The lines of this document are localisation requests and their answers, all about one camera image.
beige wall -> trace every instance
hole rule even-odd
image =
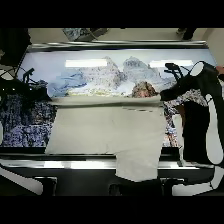
[[[218,65],[224,65],[224,28],[208,28],[202,37],[215,57]]]

light blue cloth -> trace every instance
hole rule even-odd
[[[85,85],[86,81],[82,72],[77,70],[65,71],[48,83],[47,92],[50,97],[64,97],[68,89],[80,88]]]

white cloth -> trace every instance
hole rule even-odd
[[[162,107],[150,111],[58,109],[46,153],[115,154],[118,176],[132,181],[157,178],[166,120]]]

paper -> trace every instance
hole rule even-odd
[[[115,154],[118,176],[154,179],[165,127],[160,107],[152,107],[152,112],[122,107],[58,109],[46,153]]]

